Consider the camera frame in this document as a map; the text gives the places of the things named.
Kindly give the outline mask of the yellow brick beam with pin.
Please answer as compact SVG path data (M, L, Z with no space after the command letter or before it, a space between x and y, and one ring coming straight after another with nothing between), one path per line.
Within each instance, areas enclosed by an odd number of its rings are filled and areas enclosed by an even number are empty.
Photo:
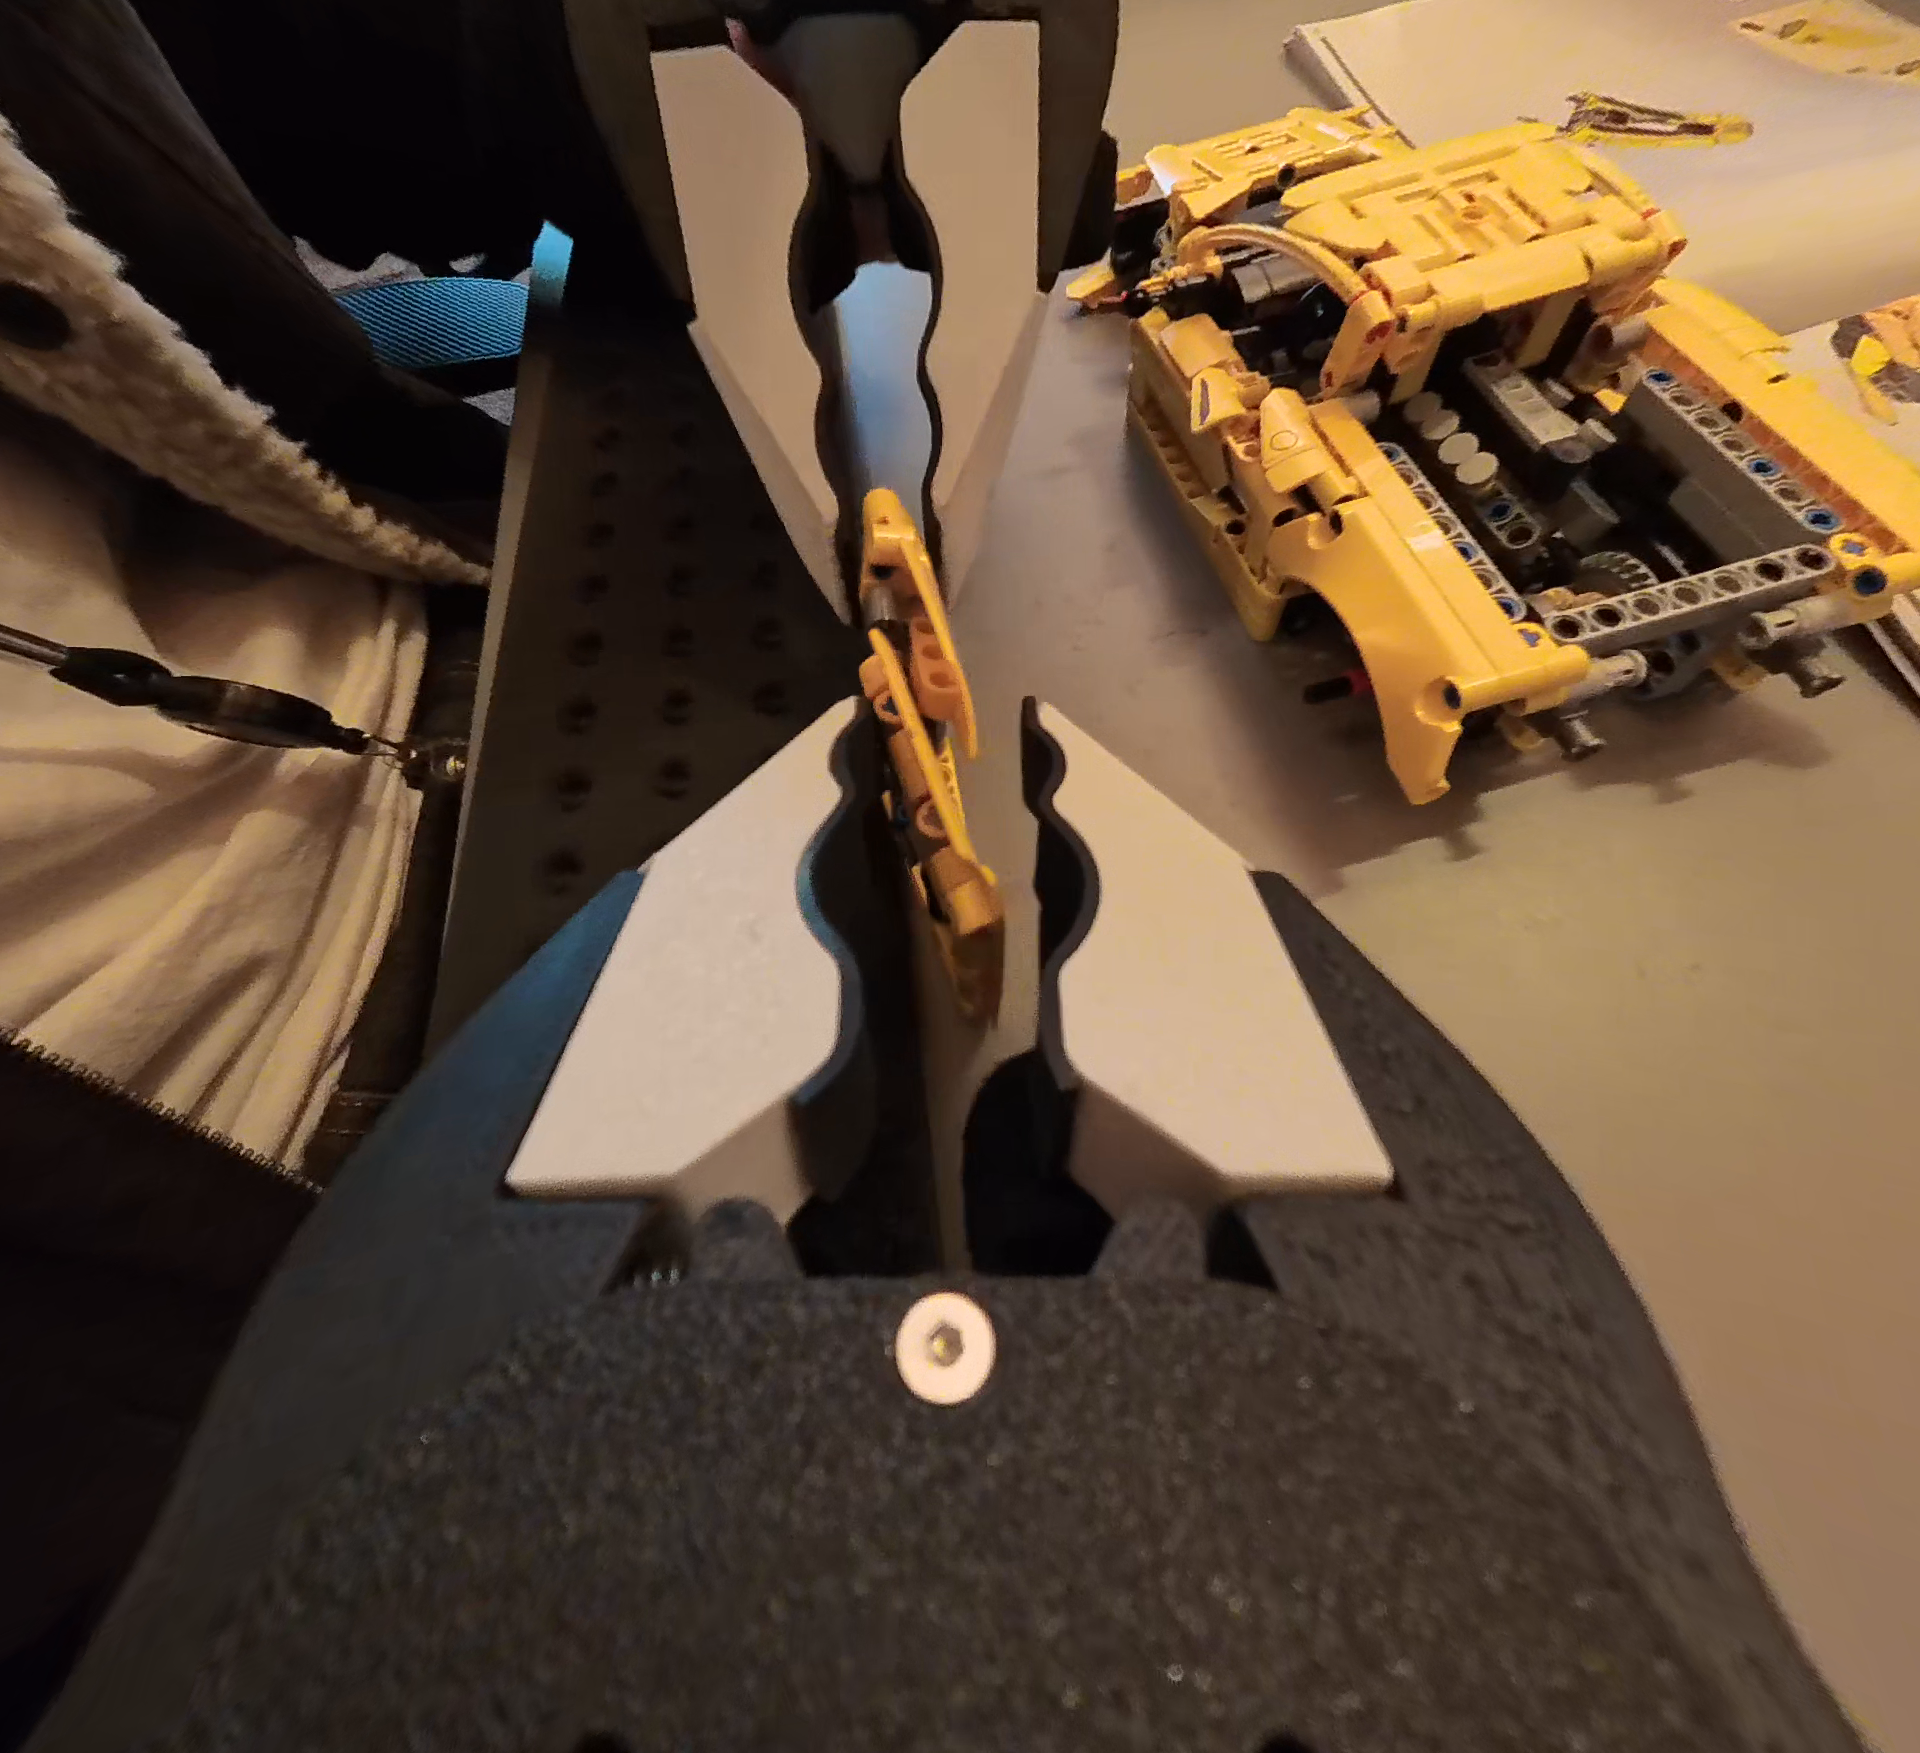
M996 1020L1005 976L1005 902L976 856L949 731L967 735L965 674L926 613L870 629L857 681L886 755L883 804L908 881L930 920L965 1020Z

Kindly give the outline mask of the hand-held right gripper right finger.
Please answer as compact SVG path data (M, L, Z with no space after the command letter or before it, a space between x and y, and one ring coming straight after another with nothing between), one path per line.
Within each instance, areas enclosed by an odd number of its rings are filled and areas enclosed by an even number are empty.
M1111 1217L1390 1189L1255 868L1050 702L1020 708L1020 789L1068 1181Z

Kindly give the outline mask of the black perforated panel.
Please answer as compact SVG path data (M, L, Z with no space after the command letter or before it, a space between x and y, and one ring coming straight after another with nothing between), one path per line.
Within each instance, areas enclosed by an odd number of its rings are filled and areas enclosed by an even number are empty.
M426 1047L853 692L688 333L540 262Z

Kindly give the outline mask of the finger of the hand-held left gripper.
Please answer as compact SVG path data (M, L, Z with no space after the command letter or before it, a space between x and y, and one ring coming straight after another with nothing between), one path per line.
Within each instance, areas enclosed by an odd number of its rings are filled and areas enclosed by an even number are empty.
M729 45L657 53L652 67L693 292L691 338L787 538L850 624L842 497L819 435L825 380L793 284L811 184L802 119Z
M1031 17L972 17L899 103L904 182L932 232L921 376L933 421L927 540L975 557L1047 310L1038 287L1038 57Z

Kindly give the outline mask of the open instruction booklet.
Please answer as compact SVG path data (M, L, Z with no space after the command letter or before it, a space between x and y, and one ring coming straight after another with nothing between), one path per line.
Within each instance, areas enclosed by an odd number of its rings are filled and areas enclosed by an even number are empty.
M1413 150L1539 122L1687 236L1675 276L1916 435L1916 22L1865 0L1412 0L1297 30L1332 110Z

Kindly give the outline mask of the person's white shirt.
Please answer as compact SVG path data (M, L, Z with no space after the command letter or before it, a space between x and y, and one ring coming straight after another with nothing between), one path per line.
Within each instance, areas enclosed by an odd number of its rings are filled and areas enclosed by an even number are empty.
M415 584L283 547L4 408L4 624L399 735ZM378 763L185 733L4 661L4 1033L279 1166L335 1091L420 797Z

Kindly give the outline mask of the grey desk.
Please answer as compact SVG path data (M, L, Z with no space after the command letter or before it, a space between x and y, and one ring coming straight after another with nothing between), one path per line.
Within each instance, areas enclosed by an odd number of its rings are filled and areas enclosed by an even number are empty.
M1413 808L1299 646L1243 631L1124 429L1126 333L1053 305L953 610L967 804L1033 1020L1019 704L1283 871L1525 1118L1637 1285L1751 1552L1879 1748L1916 1748L1916 712L1865 661L1624 709Z

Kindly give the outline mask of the yellow toy brick car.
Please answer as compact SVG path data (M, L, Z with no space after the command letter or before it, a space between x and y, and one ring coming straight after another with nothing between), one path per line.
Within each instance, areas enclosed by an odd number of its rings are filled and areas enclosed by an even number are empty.
M1154 148L1068 284L1131 331L1128 415L1243 625L1332 618L1412 804L1472 733L1591 756L1597 702L1839 683L1916 625L1916 463L1791 343L1673 272L1586 137L1409 148L1292 109Z

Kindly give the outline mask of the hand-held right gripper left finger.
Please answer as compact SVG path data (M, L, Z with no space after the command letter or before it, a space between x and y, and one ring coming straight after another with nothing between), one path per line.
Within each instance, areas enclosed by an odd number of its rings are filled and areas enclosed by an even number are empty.
M648 862L512 1191L799 1211L847 1189L874 1142L862 709L829 705Z

